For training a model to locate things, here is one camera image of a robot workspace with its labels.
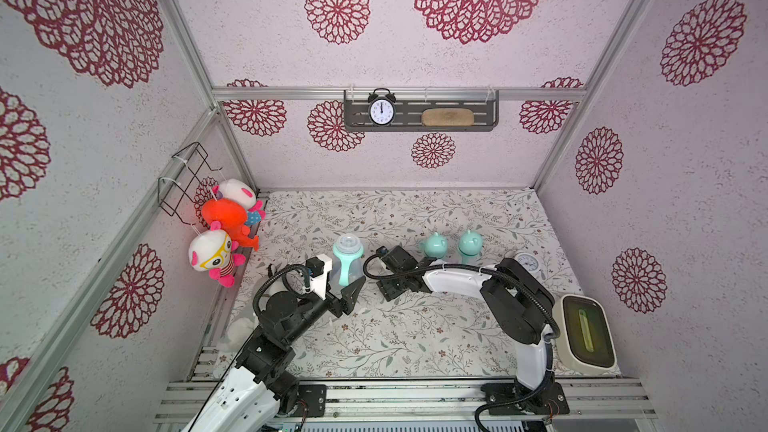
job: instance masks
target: teal sippy cup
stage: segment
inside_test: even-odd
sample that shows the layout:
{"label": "teal sippy cup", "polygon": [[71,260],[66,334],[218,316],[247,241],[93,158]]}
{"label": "teal sippy cup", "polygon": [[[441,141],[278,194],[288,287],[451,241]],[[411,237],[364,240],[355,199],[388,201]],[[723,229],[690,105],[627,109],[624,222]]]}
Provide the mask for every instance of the teal sippy cup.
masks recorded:
{"label": "teal sippy cup", "polygon": [[448,253],[448,240],[436,232],[422,240],[421,246],[428,257],[443,258]]}
{"label": "teal sippy cup", "polygon": [[345,234],[333,244],[333,266],[331,275],[339,274],[339,285],[346,287],[362,277],[362,257],[365,249],[360,239],[353,234]]}
{"label": "teal sippy cup", "polygon": [[480,255],[482,236],[473,230],[467,230],[458,240],[458,252],[462,256],[462,264],[469,264]]}

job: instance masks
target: metal shelf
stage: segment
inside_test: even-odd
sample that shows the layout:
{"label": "metal shelf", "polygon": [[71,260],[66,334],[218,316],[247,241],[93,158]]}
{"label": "metal shelf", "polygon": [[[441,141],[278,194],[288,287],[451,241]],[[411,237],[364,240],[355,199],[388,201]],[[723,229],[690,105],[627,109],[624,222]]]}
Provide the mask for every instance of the metal shelf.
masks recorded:
{"label": "metal shelf", "polygon": [[[350,132],[490,132],[498,124],[498,91],[492,92],[490,100],[444,101],[424,99],[396,102],[395,116],[388,126],[376,126],[368,113],[368,97],[364,100],[349,100],[344,93],[344,126]],[[471,126],[425,126],[422,114],[429,109],[470,109],[475,116]]]}

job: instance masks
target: plush doll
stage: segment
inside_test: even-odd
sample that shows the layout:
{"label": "plush doll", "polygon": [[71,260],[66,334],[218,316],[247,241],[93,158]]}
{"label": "plush doll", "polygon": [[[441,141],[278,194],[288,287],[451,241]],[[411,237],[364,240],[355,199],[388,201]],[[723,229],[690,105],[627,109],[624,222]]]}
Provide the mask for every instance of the plush doll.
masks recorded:
{"label": "plush doll", "polygon": [[243,247],[253,247],[254,250],[259,249],[259,238],[248,237],[250,228],[245,225],[248,214],[237,202],[228,198],[220,198],[218,200],[212,198],[203,204],[200,212],[205,221],[210,224],[211,230],[216,226],[223,229]]}
{"label": "plush doll", "polygon": [[245,220],[245,225],[254,226],[255,224],[261,222],[261,219],[266,216],[266,213],[264,213],[264,202],[257,200],[256,204],[249,208],[246,212],[248,214],[248,219]]}
{"label": "plush doll", "polygon": [[236,178],[229,178],[214,187],[214,194],[228,198],[233,202],[240,204],[248,214],[245,220],[246,226],[252,226],[266,215],[264,213],[264,202],[256,200],[256,194],[251,187]]}
{"label": "plush doll", "polygon": [[235,266],[245,263],[245,255],[233,254],[237,241],[218,226],[197,235],[190,244],[189,260],[196,271],[208,271],[208,275],[229,288],[235,283]]}

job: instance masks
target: sponge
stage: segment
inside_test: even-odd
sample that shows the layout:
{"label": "sponge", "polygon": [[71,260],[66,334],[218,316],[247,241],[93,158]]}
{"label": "sponge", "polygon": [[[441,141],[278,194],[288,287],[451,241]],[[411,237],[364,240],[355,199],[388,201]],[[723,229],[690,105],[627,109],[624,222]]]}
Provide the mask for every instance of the sponge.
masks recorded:
{"label": "sponge", "polygon": [[422,124],[427,127],[466,127],[475,123],[470,109],[427,109],[422,113]]}

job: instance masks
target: table surface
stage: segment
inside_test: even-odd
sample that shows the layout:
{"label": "table surface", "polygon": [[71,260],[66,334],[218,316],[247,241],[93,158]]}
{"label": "table surface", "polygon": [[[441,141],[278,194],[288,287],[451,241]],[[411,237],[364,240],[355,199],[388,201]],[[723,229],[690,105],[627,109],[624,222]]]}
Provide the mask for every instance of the table surface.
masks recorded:
{"label": "table surface", "polygon": [[[420,258],[420,241],[439,232],[449,242],[446,261],[460,262],[456,244],[468,228],[484,239],[478,263],[530,252],[542,264],[536,278],[555,298],[581,293],[533,190],[272,192],[259,230],[260,249],[250,257],[230,321],[253,316],[251,301],[268,264],[277,270],[331,254],[341,234],[360,237],[366,256],[381,245],[402,245]],[[370,280],[352,315],[328,314],[293,348],[289,370],[302,378],[512,376],[516,369],[513,341],[484,301],[407,292],[386,302]],[[216,361],[216,378],[231,355]],[[557,355],[555,371],[576,374]]]}

